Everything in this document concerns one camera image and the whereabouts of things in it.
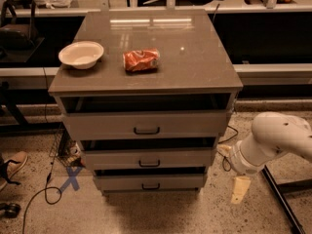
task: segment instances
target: drawer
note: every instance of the drawer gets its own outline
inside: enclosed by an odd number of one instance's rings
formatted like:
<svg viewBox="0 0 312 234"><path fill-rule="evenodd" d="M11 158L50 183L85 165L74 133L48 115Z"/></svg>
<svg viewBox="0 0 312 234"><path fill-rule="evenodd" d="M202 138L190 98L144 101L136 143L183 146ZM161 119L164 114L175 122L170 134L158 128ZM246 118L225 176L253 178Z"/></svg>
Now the drawer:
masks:
<svg viewBox="0 0 312 234"><path fill-rule="evenodd" d="M72 139L149 137L219 137L228 124L226 112L141 112L63 115Z"/></svg>
<svg viewBox="0 0 312 234"><path fill-rule="evenodd" d="M94 177L95 185L102 193L128 190L198 189L205 185L206 180L206 175L124 175Z"/></svg>
<svg viewBox="0 0 312 234"><path fill-rule="evenodd" d="M141 151L85 151L88 170L155 169L182 167L209 167L215 159L215 150L141 150Z"/></svg>

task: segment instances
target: black bag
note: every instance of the black bag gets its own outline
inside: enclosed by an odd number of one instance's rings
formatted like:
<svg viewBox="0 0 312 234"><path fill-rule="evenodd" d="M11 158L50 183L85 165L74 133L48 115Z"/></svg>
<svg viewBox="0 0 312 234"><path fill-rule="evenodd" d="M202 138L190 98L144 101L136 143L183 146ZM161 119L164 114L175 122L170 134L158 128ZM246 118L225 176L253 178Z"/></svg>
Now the black bag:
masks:
<svg viewBox="0 0 312 234"><path fill-rule="evenodd" d="M18 23L15 5L31 5L29 23ZM7 9L12 14L11 22L6 23ZM24 50L35 46L38 31L34 24L36 4L33 0L7 0L3 3L0 23L0 47L6 50Z"/></svg>

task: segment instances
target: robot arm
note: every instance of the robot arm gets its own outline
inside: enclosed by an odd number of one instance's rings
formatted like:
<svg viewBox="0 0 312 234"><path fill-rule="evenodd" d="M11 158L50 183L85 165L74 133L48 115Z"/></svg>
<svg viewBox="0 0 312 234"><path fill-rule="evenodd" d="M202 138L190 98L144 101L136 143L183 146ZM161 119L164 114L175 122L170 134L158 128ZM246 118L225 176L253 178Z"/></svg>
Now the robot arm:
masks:
<svg viewBox="0 0 312 234"><path fill-rule="evenodd" d="M230 148L229 162L238 174L250 176L289 152L312 162L310 125L296 116L265 112L253 119L252 132Z"/></svg>

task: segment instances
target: bottom drawer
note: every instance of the bottom drawer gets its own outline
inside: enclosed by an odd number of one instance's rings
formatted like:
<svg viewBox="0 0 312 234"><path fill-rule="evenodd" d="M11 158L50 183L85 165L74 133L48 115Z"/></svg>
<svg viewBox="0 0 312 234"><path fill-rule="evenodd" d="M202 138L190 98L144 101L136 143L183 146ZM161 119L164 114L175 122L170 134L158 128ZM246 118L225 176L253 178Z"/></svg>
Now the bottom drawer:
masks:
<svg viewBox="0 0 312 234"><path fill-rule="evenodd" d="M200 175L121 175L95 176L94 182L102 193L117 191L158 191L198 189L205 185L206 174Z"/></svg>

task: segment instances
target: desk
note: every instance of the desk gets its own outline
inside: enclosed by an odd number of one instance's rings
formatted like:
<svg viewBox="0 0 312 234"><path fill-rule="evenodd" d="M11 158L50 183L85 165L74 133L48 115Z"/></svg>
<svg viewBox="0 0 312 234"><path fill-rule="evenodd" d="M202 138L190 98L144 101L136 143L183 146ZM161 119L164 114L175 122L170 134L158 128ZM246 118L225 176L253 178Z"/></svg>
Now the desk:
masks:
<svg viewBox="0 0 312 234"><path fill-rule="evenodd" d="M200 189L242 89L204 10L88 13L75 41L104 47L92 68L62 65L49 93L102 193ZM123 52L157 48L154 72Z"/></svg>

